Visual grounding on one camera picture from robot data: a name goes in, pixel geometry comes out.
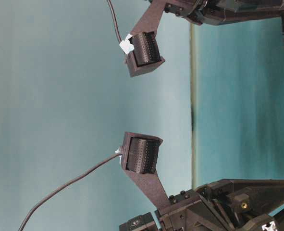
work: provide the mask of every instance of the black cable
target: black cable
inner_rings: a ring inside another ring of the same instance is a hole
[[[41,201],[39,201],[26,215],[25,219],[23,220],[20,228],[18,231],[22,231],[26,225],[26,223],[28,222],[28,220],[30,219],[30,217],[32,216],[32,214],[35,212],[36,209],[38,209],[43,203],[45,203],[47,200],[49,200],[51,197],[53,197],[55,194],[57,194],[58,192],[60,192],[61,190],[63,190],[64,188],[68,187],[69,185],[77,182],[78,180],[86,177],[89,173],[91,173],[92,171],[94,171],[95,169],[97,169],[98,167],[104,165],[105,163],[109,162],[110,160],[121,156],[120,153],[116,153],[112,156],[110,156],[109,158],[103,160],[102,162],[98,163],[97,165],[95,165],[94,167],[90,168],[89,170],[87,170],[85,173],[83,173],[82,175],[68,181],[67,183],[61,185],[60,187],[58,187],[56,190],[54,190],[53,192],[51,192],[50,194],[48,194],[47,196],[45,196]]]
[[[117,20],[116,20],[116,15],[115,15],[115,12],[114,12],[114,9],[113,9],[113,5],[111,3],[111,0],[107,0],[108,2],[108,5],[110,7],[110,10],[111,10],[111,14],[112,14],[112,19],[113,19],[113,23],[114,23],[114,28],[115,28],[115,33],[116,33],[116,37],[118,39],[118,43],[121,43],[122,39],[121,39],[121,36],[119,34],[119,30],[118,30],[118,25],[117,25]]]

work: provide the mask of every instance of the teal wall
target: teal wall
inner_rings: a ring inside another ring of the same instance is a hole
[[[281,20],[196,26],[195,184],[284,179]]]
[[[126,36],[148,3],[113,0]],[[191,186],[189,24],[164,15],[166,63],[130,78],[104,0],[0,0],[0,231],[122,143],[164,139],[168,194]],[[35,212],[25,230],[118,230],[154,206],[113,160]]]

